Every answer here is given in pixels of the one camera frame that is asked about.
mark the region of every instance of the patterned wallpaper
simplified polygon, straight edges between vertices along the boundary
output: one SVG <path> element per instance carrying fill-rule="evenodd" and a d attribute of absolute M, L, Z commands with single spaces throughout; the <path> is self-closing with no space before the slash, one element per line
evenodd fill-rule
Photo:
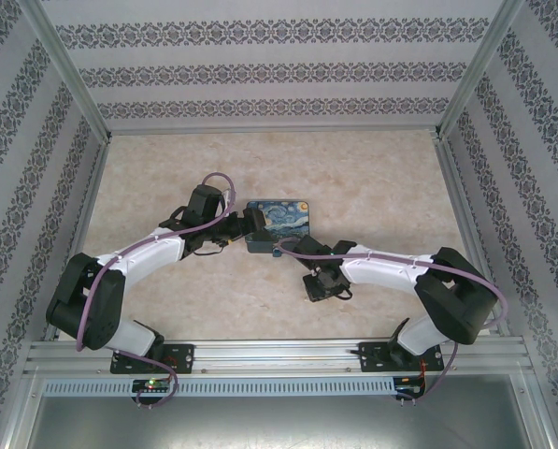
<path fill-rule="evenodd" d="M 436 125 L 500 3 L 43 5 L 108 126 L 122 131 Z"/>
<path fill-rule="evenodd" d="M 17 3 L 0 0 L 0 424 L 101 151 Z"/>
<path fill-rule="evenodd" d="M 522 6 L 449 142 L 558 434 L 558 0 Z"/>

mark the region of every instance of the marble floor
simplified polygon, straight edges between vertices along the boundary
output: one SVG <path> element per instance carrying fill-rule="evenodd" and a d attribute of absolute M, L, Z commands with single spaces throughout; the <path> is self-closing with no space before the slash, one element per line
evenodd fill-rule
<path fill-rule="evenodd" d="M 212 171 L 234 180 L 237 210 L 251 199 L 307 201 L 312 236 L 331 246 L 463 250 L 430 135 L 390 131 L 114 137 L 83 251 L 145 237 Z M 350 301 L 311 303 L 306 274 L 240 240 L 155 272 L 125 296 L 123 316 L 167 339 L 239 340 L 387 337 L 422 313 L 416 297 L 371 285 L 355 285 Z"/>

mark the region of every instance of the black mounting plate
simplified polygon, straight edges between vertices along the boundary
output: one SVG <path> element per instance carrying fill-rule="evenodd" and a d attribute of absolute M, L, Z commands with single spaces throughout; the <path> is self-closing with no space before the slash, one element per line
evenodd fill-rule
<path fill-rule="evenodd" d="M 389 348 L 386 341 L 367 341 L 358 344 L 359 354 L 368 354 L 366 359 L 360 355 L 362 372 L 385 372 L 385 371 L 420 371 L 420 361 L 426 364 L 426 371 L 442 371 L 443 364 L 440 346 L 435 346 L 419 357 L 414 357 L 408 365 L 397 366 L 389 357 Z"/>
<path fill-rule="evenodd" d="M 168 393 L 170 389 L 170 385 L 172 385 L 174 381 L 171 379 L 169 383 L 165 384 L 164 386 L 158 386 L 156 388 L 148 388 L 148 380 L 147 379 L 135 379 L 131 384 L 131 393 L 137 393 L 139 391 L 145 393 Z"/>
<path fill-rule="evenodd" d="M 165 344 L 160 361 L 177 374 L 191 374 L 194 346 L 192 344 Z M 167 374 L 165 369 L 135 360 L 124 355 L 113 354 L 110 362 L 112 374 Z"/>

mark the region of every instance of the aluminum frame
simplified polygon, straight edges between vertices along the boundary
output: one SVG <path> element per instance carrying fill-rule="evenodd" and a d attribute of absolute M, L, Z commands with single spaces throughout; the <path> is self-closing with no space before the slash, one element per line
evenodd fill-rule
<path fill-rule="evenodd" d="M 107 124 L 88 91 L 85 82 L 83 82 L 83 78 L 73 63 L 63 41 L 58 36 L 48 14 L 46 14 L 42 2 L 40 0 L 20 0 L 19 6 L 25 18 L 36 31 L 42 45 L 63 78 L 64 83 L 69 88 L 73 98 L 77 101 L 93 132 L 98 136 L 98 140 L 101 142 L 108 140 L 110 131 Z"/>
<path fill-rule="evenodd" d="M 361 371 L 357 349 L 361 341 L 345 340 L 200 340 L 170 341 L 195 346 L 193 373 L 180 379 L 331 378 L 354 380 L 417 375 L 417 371 Z M 451 356 L 452 344 L 441 345 L 443 358 Z M 49 380 L 144 379 L 148 375 L 114 375 L 109 372 L 112 351 L 77 353 L 73 341 L 32 343 L 23 368 L 21 386 L 5 429 L 1 448 L 27 447 L 37 412 Z M 533 448 L 558 448 L 532 361 L 521 337 L 481 336 L 471 346 L 460 346 L 448 375 L 506 374 L 509 376 L 525 430 Z M 437 376 L 438 373 L 427 373 Z"/>
<path fill-rule="evenodd" d="M 501 40 L 503 40 L 503 36 L 520 11 L 522 5 L 522 0 L 502 1 L 496 15 L 493 17 L 491 26 L 488 27 L 486 35 L 480 42 L 478 50 L 462 76 L 459 86 L 455 89 L 455 93 L 447 109 L 445 109 L 443 118 L 438 124 L 437 128 L 441 136 L 447 136 L 455 126 L 455 122 L 457 122 L 457 119 L 459 119 L 459 116 L 463 112 L 467 100 L 469 100 L 470 96 L 474 93 L 474 89 L 484 74 L 486 66 L 491 61 L 491 58 L 496 52 L 496 48 L 501 43 Z"/>

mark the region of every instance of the metal panel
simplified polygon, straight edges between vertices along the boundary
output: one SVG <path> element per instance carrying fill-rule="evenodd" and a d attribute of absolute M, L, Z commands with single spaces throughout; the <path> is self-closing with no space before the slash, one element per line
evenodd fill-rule
<path fill-rule="evenodd" d="M 119 398 L 131 395 L 130 379 L 56 379 L 46 383 L 47 398 Z M 183 398 L 258 398 L 285 396 L 368 396 L 394 395 L 391 377 L 357 379 L 314 377 L 299 379 L 183 379 L 176 397 Z M 158 398 L 166 393 L 144 393 L 143 398 Z"/>
<path fill-rule="evenodd" d="M 43 398 L 32 448 L 531 447 L 507 376 L 454 377 L 416 407 L 391 398 Z"/>
<path fill-rule="evenodd" d="M 536 375 L 516 374 L 509 376 L 509 379 L 532 447 L 558 449 L 557 434 L 552 426 Z"/>

